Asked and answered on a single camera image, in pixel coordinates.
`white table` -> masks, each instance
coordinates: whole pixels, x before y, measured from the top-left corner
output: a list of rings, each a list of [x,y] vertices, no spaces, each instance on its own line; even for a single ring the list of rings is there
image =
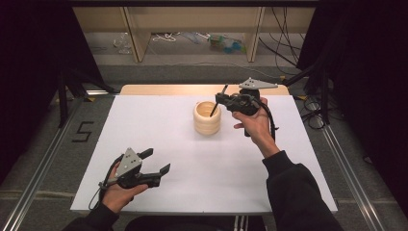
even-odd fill
[[[321,172],[303,123],[289,95],[266,96],[273,113],[278,146],[294,163],[315,176],[332,212],[337,207]],[[152,147],[141,172],[157,172],[171,163],[159,188],[138,195],[122,211],[148,215],[270,214],[262,155],[237,121],[222,110],[218,133],[204,137],[193,129],[192,110],[213,95],[120,95],[115,98],[71,210],[87,212],[109,166],[127,147]]]

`black sleeve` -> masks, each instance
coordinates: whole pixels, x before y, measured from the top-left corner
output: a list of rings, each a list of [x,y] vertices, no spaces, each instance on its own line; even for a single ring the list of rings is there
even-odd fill
[[[118,218],[119,215],[100,203],[85,218],[76,218],[70,222],[63,231],[108,231]]]
[[[343,230],[321,199],[318,183],[307,167],[292,163],[285,151],[263,163],[278,230]]]

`left hand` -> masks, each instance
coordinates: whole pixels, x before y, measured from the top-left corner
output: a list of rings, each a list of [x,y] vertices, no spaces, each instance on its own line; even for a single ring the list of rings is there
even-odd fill
[[[119,163],[117,163],[111,171],[109,178],[115,178],[115,173],[117,167],[119,167]],[[143,193],[145,190],[148,189],[147,185],[138,185],[132,189],[122,189],[118,184],[111,185],[105,192],[105,195],[102,199],[102,203],[106,205],[110,210],[114,213],[118,214],[123,207],[125,207],[135,195]]]

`table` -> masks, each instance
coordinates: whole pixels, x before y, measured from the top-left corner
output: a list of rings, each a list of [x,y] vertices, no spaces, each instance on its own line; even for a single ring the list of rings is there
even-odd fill
[[[141,172],[158,171],[171,163],[159,188],[135,197],[122,211],[140,215],[262,215],[270,214],[262,155],[237,121],[221,106],[221,127],[204,137],[192,126],[196,102],[215,100],[223,86],[126,86],[115,98],[71,210],[86,212],[89,202],[115,158],[132,147],[153,147]],[[231,86],[226,93],[236,92]],[[323,200],[332,212],[336,204],[322,175],[303,123],[285,87],[262,90],[277,127],[277,144],[295,163],[315,176]]]

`floor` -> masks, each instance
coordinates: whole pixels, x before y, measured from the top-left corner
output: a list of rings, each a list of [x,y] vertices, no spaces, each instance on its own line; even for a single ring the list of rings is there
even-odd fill
[[[282,78],[290,78],[288,73],[298,70],[281,58],[275,61],[275,55],[260,43],[254,63],[248,63],[244,52],[236,50],[231,54],[221,49],[212,48],[209,42],[192,33],[172,35],[176,41],[160,38],[153,40],[142,63],[135,63],[131,54],[119,54],[118,40],[121,34],[86,34],[89,47],[100,68],[105,82],[117,89],[125,84],[143,83],[223,83],[225,80],[239,83],[247,77],[278,83]],[[242,39],[239,34],[226,35],[232,39]],[[279,39],[280,34],[262,34],[261,39],[272,49],[278,47],[272,37]],[[298,48],[302,45],[302,35],[290,35],[291,44]],[[292,51],[279,45],[279,53],[295,62]],[[290,86],[293,96],[302,96],[303,85],[307,79]],[[88,90],[97,90],[86,86]],[[99,95],[90,100],[75,99],[69,107],[76,110],[62,137],[62,143],[56,149],[52,164],[45,171],[35,197],[30,204],[24,219],[17,224],[18,230],[61,230],[78,214],[69,210],[82,175],[92,155],[102,131],[103,124],[114,101],[113,96]],[[296,100],[301,115],[307,110],[314,110],[319,103],[319,96],[311,96],[307,101]],[[331,193],[338,203],[339,212],[335,214],[344,230],[408,230],[408,220],[400,211],[391,193],[385,186],[375,168],[365,161],[365,152],[342,117],[334,98],[330,100],[330,125],[324,129],[320,120],[312,116],[305,121],[312,146],[315,149],[323,174]],[[0,224],[2,227],[11,214],[16,202],[30,184],[32,176],[49,153],[50,143],[58,133],[59,105],[57,97],[50,103],[49,113],[43,119],[37,135],[33,138],[30,149],[20,157],[7,179],[0,186]],[[86,135],[78,134],[83,126],[91,131],[87,141]],[[360,200],[350,185],[347,174],[344,174],[335,153],[339,147],[328,142],[328,136],[335,139],[341,152],[348,161],[350,169],[357,179],[359,189],[368,197],[368,202],[378,215],[379,228],[372,226],[362,210]],[[115,224],[115,230],[123,230],[134,215],[124,214]],[[264,216],[268,230],[275,230],[271,216]]]

